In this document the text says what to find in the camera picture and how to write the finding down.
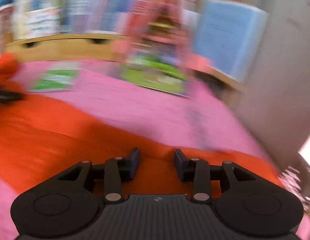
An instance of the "picture book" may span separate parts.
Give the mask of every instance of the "picture book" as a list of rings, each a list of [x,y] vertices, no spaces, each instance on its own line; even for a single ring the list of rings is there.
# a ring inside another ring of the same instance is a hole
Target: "picture book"
[[[37,38],[60,32],[59,7],[30,11],[27,16],[27,38]]]
[[[243,3],[204,0],[194,33],[193,52],[241,82],[254,59],[267,16],[266,12]]]
[[[178,68],[176,46],[144,40],[129,59],[117,66],[115,76],[138,86],[187,97],[188,78]]]
[[[78,76],[80,65],[80,62],[58,62],[53,64],[30,91],[53,92],[71,89]]]

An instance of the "orange cloth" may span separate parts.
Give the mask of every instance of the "orange cloth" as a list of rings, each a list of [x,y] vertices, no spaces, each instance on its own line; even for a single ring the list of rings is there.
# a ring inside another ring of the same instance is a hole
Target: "orange cloth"
[[[3,55],[0,81],[17,69],[16,61]],[[5,88],[17,89],[12,83]],[[0,105],[0,177],[18,193],[81,160],[104,163],[128,155],[133,147],[141,150],[141,163],[136,178],[123,184],[126,194],[190,193],[191,183],[180,182],[174,169],[173,147],[111,127],[65,102],[41,95]],[[189,158],[202,158],[213,165],[233,161],[280,185],[275,168],[259,158],[234,151],[182,150]],[[219,194],[218,182],[214,182],[213,196]]]

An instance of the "wooden shelf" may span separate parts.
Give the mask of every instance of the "wooden shelf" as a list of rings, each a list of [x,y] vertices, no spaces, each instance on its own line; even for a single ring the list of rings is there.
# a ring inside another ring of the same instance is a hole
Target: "wooden shelf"
[[[5,45],[5,52],[12,53],[21,63],[33,61],[75,60],[94,58],[115,61],[111,41],[126,36],[113,34],[65,34],[17,40]]]
[[[236,91],[242,92],[244,90],[244,86],[241,82],[236,81],[232,77],[224,74],[223,72],[220,72],[219,70],[213,67],[210,67],[209,71],[207,71],[207,74],[214,76],[215,78],[224,82],[226,85],[228,85],[232,89],[235,89]]]

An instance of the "pink cloth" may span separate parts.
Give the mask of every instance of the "pink cloth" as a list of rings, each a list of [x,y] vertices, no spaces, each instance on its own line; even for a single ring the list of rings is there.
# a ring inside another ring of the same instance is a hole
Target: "pink cloth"
[[[111,67],[110,62],[88,59],[81,62],[84,68],[73,90],[43,95],[68,102],[112,126],[164,144],[232,149],[270,161],[255,139],[204,83],[192,82],[192,98],[185,99],[101,74]],[[51,64],[26,63],[13,80],[29,89]]]
[[[10,217],[10,207],[16,197],[17,193],[0,179],[0,240],[13,240],[18,236]]]

